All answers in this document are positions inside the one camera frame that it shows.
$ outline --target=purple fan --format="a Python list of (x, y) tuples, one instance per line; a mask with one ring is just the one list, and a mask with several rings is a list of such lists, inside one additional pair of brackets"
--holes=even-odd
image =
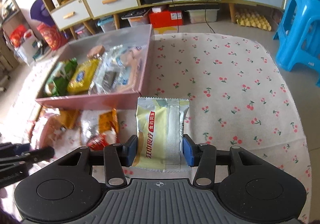
[(55, 25), (42, 0), (36, 0), (30, 9), (31, 19), (41, 21), (48, 26)]

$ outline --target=yellow snack wrapper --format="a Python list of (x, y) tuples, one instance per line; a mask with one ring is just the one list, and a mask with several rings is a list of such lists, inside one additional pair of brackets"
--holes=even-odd
[(180, 170), (183, 122), (188, 108), (187, 99), (138, 98), (138, 148), (132, 166)]
[(93, 59), (78, 65), (67, 87), (69, 94), (77, 94), (89, 89), (99, 62), (100, 60)]
[(99, 133), (110, 131), (112, 128), (115, 130), (116, 134), (119, 133), (119, 124), (116, 109), (112, 109), (104, 114), (99, 115)]
[(60, 115), (57, 117), (57, 119), (64, 127), (73, 129), (79, 114), (79, 110), (60, 109)]

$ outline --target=drawer handle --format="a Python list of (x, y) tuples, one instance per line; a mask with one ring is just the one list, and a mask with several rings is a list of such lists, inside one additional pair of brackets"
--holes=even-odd
[(70, 17), (72, 17), (74, 15), (75, 15), (75, 12), (71, 12), (71, 13), (68, 13), (67, 15), (65, 15), (63, 18), (64, 19), (68, 19), (68, 18), (70, 18)]
[(113, 3), (115, 2), (116, 0), (103, 0), (102, 1), (102, 4), (110, 4), (110, 3)]

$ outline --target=red snack bag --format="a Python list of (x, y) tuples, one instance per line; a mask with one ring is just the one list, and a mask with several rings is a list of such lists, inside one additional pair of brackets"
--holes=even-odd
[(116, 143), (116, 140), (116, 131), (112, 128), (110, 131), (105, 131), (102, 134), (90, 138), (87, 146), (94, 151), (103, 150), (104, 147)]

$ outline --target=wooden cabinet leg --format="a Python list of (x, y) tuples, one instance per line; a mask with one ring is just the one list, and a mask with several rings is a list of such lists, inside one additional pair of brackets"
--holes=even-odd
[(73, 39), (77, 40), (77, 39), (78, 39), (78, 36), (77, 36), (77, 34), (76, 34), (76, 32), (75, 32), (75, 29), (73, 29), (73, 27), (70, 27), (70, 31), (71, 31), (71, 33), (72, 33)]
[(83, 22), (84, 26), (86, 26), (86, 28), (89, 30), (89, 32), (92, 34), (92, 35), (95, 35), (96, 32), (94, 31), (94, 29), (88, 24), (87, 21), (84, 21)]
[(230, 9), (231, 22), (236, 23), (236, 9), (235, 9), (235, 4), (229, 4), (229, 9)]
[(113, 15), (113, 19), (115, 20), (116, 29), (120, 29), (120, 21), (119, 21), (119, 15), (116, 13)]

